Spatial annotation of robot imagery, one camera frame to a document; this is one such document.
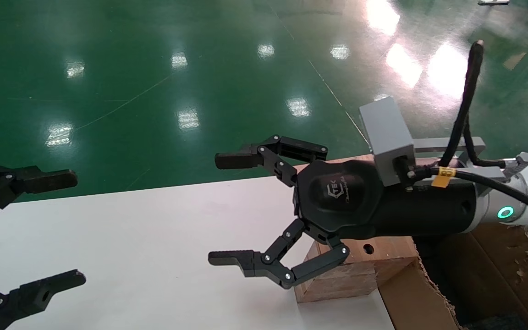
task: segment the white table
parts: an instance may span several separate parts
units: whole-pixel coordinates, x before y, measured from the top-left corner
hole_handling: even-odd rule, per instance
[[[267,278],[208,264],[212,250],[266,250],[291,223],[291,200],[266,177],[10,205],[0,292],[74,268],[87,283],[9,329],[394,330],[377,290],[297,305]],[[283,262],[311,244],[303,236]]]

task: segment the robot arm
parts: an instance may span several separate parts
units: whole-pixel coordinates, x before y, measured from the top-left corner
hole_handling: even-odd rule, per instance
[[[239,154],[215,155],[220,169],[262,165],[295,187],[297,219],[264,253],[211,252],[209,262],[237,265],[245,277],[266,276],[290,288],[343,263],[349,250],[341,239],[455,234],[492,221],[528,224],[528,153],[480,159],[484,142],[470,132],[468,111],[483,57],[478,40],[470,49],[450,138],[413,139],[394,99],[386,98],[360,107],[373,161],[325,163],[327,147],[280,136],[246,146]],[[457,151],[463,153],[455,158]],[[432,152],[444,154],[441,159],[418,157]],[[310,165],[297,175],[279,156]],[[288,269],[281,258],[303,233],[331,250]]]
[[[42,172],[36,166],[9,169],[0,166],[0,209],[23,193],[38,194],[76,186],[77,177],[71,170]],[[0,293],[0,330],[13,322],[41,313],[53,295],[86,282],[77,269],[21,285],[9,294]]]
[[[392,115],[384,107],[380,112]],[[504,192],[463,178],[463,175],[483,177],[509,187],[511,192],[526,194],[526,155],[505,159],[508,165],[504,171],[498,167],[466,167],[460,156],[450,163],[455,170],[454,178],[433,178],[434,159],[415,158],[415,153],[443,150],[447,139],[411,139],[413,161],[409,162],[410,157],[400,156],[404,150],[385,156],[381,146],[372,144],[374,137],[383,140],[367,132],[374,151],[373,161],[325,163],[326,147],[280,136],[245,147],[241,157],[217,154],[215,163],[220,169],[261,165],[288,186],[295,187],[296,219],[265,252],[214,251],[209,253],[208,261],[212,265],[237,265],[245,277],[266,276],[288,289],[343,263],[350,251],[342,239],[455,234],[470,231],[482,222],[528,224],[527,205]],[[300,149],[299,159],[308,159],[310,165],[298,175],[279,157],[289,157],[284,152],[285,141],[305,146]],[[461,144],[459,149],[465,150],[465,146]],[[446,188],[434,185],[437,178],[449,179]],[[331,250],[289,269],[281,264],[281,259],[302,234],[326,244]]]

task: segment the cable clip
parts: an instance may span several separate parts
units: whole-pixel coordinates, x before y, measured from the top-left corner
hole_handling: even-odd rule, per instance
[[[451,178],[455,177],[455,169],[450,167],[440,167],[440,172],[431,182],[432,187],[447,188]]]

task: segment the gripper logo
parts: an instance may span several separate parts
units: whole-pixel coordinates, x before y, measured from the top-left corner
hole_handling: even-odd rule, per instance
[[[337,180],[331,180],[331,184],[327,184],[327,194],[335,199],[343,195],[343,185],[337,183]]]

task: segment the epoxy floor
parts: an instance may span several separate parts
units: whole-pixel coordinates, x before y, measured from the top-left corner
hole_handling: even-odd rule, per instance
[[[281,134],[368,153],[358,107],[392,95],[416,138],[448,136],[470,44],[472,131],[528,151],[528,1],[0,2],[0,165],[73,169],[22,200],[264,176],[213,156]]]

